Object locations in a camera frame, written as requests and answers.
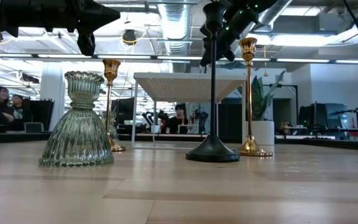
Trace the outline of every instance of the black lamp base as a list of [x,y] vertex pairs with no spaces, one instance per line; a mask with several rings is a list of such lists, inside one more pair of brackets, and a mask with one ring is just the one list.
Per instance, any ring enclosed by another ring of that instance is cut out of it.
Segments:
[[225,146],[219,137],[209,135],[199,146],[186,153],[186,159],[198,162],[237,162],[240,155]]

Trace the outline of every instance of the gold candlestick holder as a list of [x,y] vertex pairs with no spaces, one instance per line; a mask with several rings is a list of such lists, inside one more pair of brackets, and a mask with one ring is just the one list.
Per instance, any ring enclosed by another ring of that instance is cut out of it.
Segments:
[[240,40],[239,45],[242,50],[242,58],[247,66],[247,117],[248,117],[248,135],[245,143],[237,150],[241,156],[272,156],[272,152],[261,149],[252,135],[252,87],[251,87],[251,67],[252,59],[255,55],[257,39],[253,37]]
[[111,151],[112,152],[125,151],[126,149],[124,146],[118,145],[118,143],[113,140],[113,138],[111,136],[111,132],[110,132],[111,87],[112,87],[112,81],[114,79],[116,79],[118,76],[118,67],[120,66],[121,62],[119,62],[117,60],[112,60],[112,59],[104,59],[103,64],[104,64],[104,77],[106,77],[106,79],[107,79],[107,87],[108,87],[107,110],[106,110],[106,131],[109,136]]

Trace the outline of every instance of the green glass candle holder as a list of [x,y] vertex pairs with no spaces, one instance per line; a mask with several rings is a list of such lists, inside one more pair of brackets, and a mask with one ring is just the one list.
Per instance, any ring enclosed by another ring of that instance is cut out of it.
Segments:
[[114,157],[99,116],[93,111],[104,78],[93,73],[67,72],[72,109],[57,123],[39,164],[73,167],[111,164]]

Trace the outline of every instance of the white table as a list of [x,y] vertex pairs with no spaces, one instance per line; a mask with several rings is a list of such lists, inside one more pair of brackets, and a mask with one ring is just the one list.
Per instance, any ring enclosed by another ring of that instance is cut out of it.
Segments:
[[[132,123],[132,147],[135,146],[137,90],[139,85],[154,100],[154,114],[158,101],[207,103],[211,101],[210,73],[135,73],[135,100]],[[246,86],[246,75],[216,75],[216,101],[220,102],[237,87]],[[245,139],[246,98],[242,98],[242,133]]]

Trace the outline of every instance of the fluorescent light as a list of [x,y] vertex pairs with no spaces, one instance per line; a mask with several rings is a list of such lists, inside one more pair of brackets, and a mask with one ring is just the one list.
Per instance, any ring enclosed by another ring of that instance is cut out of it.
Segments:
[[160,60],[201,60],[202,57],[196,56],[157,56]]
[[[102,4],[102,5],[104,5],[105,7],[129,7],[129,8],[132,8],[132,7],[142,8],[142,7],[144,7],[144,4]],[[149,6],[149,8],[156,9],[157,7],[156,6]]]
[[298,62],[298,63],[328,63],[325,59],[294,59],[294,58],[278,58],[278,62]]
[[358,64],[358,60],[336,60],[335,63]]
[[[235,62],[245,62],[245,60],[243,58],[235,58],[234,59]],[[254,58],[252,59],[253,62],[269,62],[270,61],[270,58]]]
[[58,54],[58,55],[52,55],[52,54],[40,54],[38,55],[40,58],[91,58],[91,56],[85,56],[85,55],[68,55],[68,54]]
[[0,57],[32,57],[31,54],[0,54]]
[[143,55],[98,55],[98,58],[111,58],[111,59],[151,59],[151,56],[143,56]]
[[257,45],[270,45],[272,44],[272,40],[270,38],[270,36],[268,35],[261,35],[261,34],[248,34],[247,37],[253,37],[256,38],[257,41]]
[[272,45],[293,47],[319,47],[328,44],[334,36],[324,37],[320,35],[277,35],[273,38]]

